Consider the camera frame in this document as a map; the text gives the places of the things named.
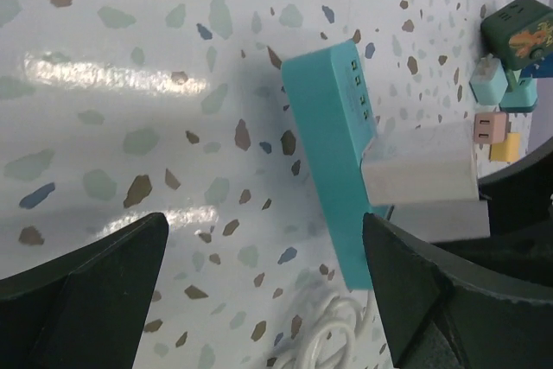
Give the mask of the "teal usb charger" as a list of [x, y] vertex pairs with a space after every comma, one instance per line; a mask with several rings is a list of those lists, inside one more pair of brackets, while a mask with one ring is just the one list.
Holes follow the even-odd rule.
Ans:
[[508, 87], [501, 60], [491, 55], [482, 57], [474, 69], [469, 85], [480, 105], [498, 105]]

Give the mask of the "green picture charger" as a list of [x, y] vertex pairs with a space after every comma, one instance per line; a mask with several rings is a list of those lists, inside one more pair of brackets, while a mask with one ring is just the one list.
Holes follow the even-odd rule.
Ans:
[[521, 70], [552, 53], [552, 8], [537, 0], [513, 0], [486, 17], [480, 31], [505, 68]]

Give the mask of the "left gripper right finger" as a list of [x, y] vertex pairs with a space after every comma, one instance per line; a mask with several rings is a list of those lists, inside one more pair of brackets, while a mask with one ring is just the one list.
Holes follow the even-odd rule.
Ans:
[[365, 255], [396, 368], [549, 368], [552, 224], [430, 244], [363, 219]]

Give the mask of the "teal plug adapter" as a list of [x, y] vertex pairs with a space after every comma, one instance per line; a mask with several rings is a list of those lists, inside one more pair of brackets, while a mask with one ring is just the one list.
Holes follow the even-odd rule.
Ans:
[[499, 109], [507, 113], [532, 113], [537, 106], [537, 81], [520, 71], [506, 71], [507, 89]]

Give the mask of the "yellow plug adapter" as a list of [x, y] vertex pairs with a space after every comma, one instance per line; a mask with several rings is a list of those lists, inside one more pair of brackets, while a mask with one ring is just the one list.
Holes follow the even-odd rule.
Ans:
[[490, 147], [489, 160], [492, 162], [513, 163], [519, 160], [521, 136], [517, 132], [508, 132], [506, 139], [493, 143]]

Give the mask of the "blue cube socket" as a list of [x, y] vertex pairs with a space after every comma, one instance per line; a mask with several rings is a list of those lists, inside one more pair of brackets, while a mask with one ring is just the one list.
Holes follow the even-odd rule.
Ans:
[[552, 62], [541, 60], [524, 68], [520, 74], [521, 78], [548, 79], [552, 77]]

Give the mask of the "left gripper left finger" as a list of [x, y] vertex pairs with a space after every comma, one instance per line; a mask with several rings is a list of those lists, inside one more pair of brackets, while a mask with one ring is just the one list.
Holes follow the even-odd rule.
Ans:
[[1, 281], [3, 368], [131, 368], [168, 240], [150, 213]]

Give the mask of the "pink brown plug adapter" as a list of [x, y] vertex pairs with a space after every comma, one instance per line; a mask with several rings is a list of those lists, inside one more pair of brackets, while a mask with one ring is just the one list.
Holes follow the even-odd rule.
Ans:
[[474, 116], [474, 142], [502, 143], [506, 140], [509, 117], [503, 111], [480, 112]]

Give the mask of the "white charger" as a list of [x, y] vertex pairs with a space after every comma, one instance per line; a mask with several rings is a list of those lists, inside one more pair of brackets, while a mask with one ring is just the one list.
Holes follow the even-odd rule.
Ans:
[[479, 199], [473, 124], [467, 120], [375, 137], [360, 169], [374, 206]]
[[490, 236], [488, 205], [483, 200], [395, 205], [390, 222], [429, 243]]

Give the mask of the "teal power strip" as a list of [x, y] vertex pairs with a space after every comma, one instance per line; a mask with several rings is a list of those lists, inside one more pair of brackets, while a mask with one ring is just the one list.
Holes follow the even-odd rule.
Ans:
[[371, 289], [363, 217], [391, 207], [369, 201], [361, 172], [377, 127], [358, 49], [343, 41], [286, 60], [281, 74], [345, 284]]

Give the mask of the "white charger front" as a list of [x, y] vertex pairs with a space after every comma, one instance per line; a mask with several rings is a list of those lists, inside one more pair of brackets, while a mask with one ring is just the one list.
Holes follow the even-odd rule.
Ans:
[[375, 137], [360, 169], [374, 206], [479, 199], [473, 124], [467, 120]]

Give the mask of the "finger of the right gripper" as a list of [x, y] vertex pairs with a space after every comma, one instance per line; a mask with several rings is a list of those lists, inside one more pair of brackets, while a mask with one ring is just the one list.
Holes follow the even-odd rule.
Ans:
[[522, 249], [552, 241], [552, 140], [479, 180], [491, 238]]

